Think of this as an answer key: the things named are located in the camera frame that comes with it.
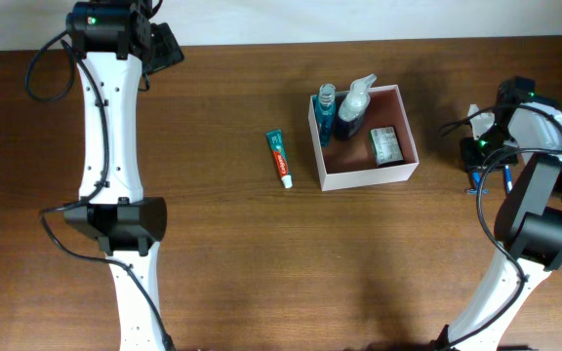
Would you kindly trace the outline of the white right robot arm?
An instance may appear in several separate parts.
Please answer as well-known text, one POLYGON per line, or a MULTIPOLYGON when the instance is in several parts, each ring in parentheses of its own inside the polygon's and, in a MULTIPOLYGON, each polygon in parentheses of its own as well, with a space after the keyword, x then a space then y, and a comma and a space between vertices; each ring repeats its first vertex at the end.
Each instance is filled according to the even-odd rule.
POLYGON ((471 105, 460 142, 479 223, 496 250, 467 307, 445 326, 432 350, 499 350, 534 289, 562 266, 562 110, 534 80, 500 83, 493 105, 471 105))

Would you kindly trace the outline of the green mouthwash bottle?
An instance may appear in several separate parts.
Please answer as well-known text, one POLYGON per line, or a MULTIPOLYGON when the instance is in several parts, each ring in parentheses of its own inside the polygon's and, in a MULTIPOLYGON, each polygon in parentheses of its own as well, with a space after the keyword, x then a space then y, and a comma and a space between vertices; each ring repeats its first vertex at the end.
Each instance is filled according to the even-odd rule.
POLYGON ((323 84, 314 102, 314 112, 320 145, 327 147, 334 127, 336 113, 336 87, 333 84, 323 84))

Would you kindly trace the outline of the blue foam soap dispenser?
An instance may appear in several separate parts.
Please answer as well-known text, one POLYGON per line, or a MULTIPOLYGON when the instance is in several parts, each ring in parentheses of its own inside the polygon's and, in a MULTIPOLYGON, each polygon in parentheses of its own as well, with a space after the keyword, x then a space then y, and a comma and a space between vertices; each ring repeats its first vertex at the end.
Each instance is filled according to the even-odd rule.
POLYGON ((363 125, 364 115, 370 103, 369 89, 377 80, 376 74, 354 80, 339 107, 334 136, 349 140, 363 125))

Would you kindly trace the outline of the blue white toothbrush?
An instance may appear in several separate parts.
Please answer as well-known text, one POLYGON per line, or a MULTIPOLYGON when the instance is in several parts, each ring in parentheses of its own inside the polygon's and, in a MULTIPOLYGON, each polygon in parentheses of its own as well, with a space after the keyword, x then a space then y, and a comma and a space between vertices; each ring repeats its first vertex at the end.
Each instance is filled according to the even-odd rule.
POLYGON ((512 190, 512 175, 509 165, 505 165, 502 169, 505 193, 509 194, 512 190))

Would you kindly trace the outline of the green red toothpaste tube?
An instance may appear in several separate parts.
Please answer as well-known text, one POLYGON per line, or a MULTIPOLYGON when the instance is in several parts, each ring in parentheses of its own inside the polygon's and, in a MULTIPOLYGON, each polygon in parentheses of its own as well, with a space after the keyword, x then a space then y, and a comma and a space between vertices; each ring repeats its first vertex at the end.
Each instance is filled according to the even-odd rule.
POLYGON ((277 129, 267 132, 265 136, 270 146, 277 173, 279 174, 283 186, 286 189, 292 188, 293 180, 287 162, 282 132, 277 129))

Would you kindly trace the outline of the green white soap bar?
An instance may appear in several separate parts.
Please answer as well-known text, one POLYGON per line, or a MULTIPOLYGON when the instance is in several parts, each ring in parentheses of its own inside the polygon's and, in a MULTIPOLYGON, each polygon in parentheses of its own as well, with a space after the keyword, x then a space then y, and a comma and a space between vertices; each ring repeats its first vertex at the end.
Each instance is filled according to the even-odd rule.
POLYGON ((393 127, 371 129, 369 136, 378 168, 404 163, 402 149, 393 127))

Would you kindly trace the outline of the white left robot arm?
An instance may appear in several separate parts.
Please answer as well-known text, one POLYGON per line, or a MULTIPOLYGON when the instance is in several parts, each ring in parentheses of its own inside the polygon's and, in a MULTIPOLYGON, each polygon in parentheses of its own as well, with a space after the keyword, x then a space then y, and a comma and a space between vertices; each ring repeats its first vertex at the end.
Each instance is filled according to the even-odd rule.
POLYGON ((122 350, 172 350, 159 308, 157 260, 167 206, 147 197, 137 159, 141 78, 173 64, 157 44, 171 37, 151 19, 153 1, 82 1, 66 18, 84 89, 85 157, 68 225, 95 241, 116 291, 122 350))

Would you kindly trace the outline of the blue disposable razor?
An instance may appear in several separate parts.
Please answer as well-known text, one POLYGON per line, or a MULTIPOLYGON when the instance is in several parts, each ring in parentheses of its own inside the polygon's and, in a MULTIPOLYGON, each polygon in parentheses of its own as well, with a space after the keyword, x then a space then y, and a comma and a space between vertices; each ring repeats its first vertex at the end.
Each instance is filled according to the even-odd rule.
POLYGON ((470 187, 465 190, 468 195, 476 195, 479 191, 479 183, 481 180, 482 173, 478 170, 471 171, 468 173, 470 180, 470 187))

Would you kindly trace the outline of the pink cardboard box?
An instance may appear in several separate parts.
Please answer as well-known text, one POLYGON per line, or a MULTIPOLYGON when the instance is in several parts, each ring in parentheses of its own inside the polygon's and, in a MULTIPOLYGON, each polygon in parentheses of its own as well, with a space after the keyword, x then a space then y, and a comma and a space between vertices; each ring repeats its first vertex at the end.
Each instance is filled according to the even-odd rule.
POLYGON ((316 97, 309 100, 307 121, 323 191, 406 181, 419 165, 399 87, 368 93, 371 101, 358 132, 348 140, 332 137, 326 146, 320 143, 316 97))

